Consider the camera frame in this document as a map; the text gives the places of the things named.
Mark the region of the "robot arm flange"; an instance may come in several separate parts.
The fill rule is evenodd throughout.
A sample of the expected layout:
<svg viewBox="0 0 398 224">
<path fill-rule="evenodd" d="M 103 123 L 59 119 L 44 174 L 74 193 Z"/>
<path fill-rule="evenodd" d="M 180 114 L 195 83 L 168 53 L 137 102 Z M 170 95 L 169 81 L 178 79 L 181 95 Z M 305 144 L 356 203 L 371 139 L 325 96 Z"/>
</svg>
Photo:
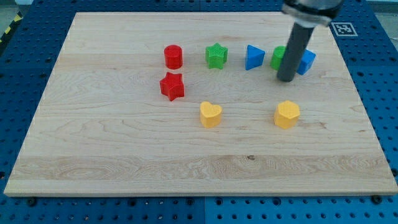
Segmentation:
<svg viewBox="0 0 398 224">
<path fill-rule="evenodd" d="M 344 0 L 283 0 L 282 12 L 302 27 L 328 26 L 343 3 Z"/>
</svg>

